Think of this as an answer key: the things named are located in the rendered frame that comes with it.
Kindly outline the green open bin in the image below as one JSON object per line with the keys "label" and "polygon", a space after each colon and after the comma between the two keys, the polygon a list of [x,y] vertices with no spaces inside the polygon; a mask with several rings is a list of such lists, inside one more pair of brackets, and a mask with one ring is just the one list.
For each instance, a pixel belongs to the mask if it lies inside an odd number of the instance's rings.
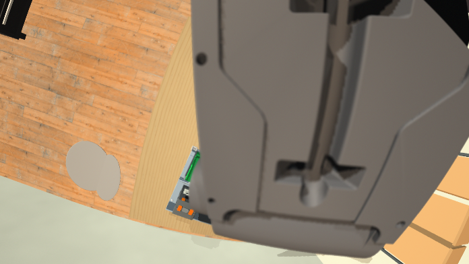
{"label": "green open bin", "polygon": [[187,181],[190,182],[193,169],[195,168],[195,165],[196,165],[197,161],[199,160],[199,158],[200,158],[200,154],[197,153],[196,156],[195,156],[195,158],[194,158],[194,160],[193,160],[193,163],[192,163],[192,165],[191,165],[191,167],[190,167],[190,170],[188,171],[188,174],[187,174],[187,176],[185,177],[185,180],[187,180]]}

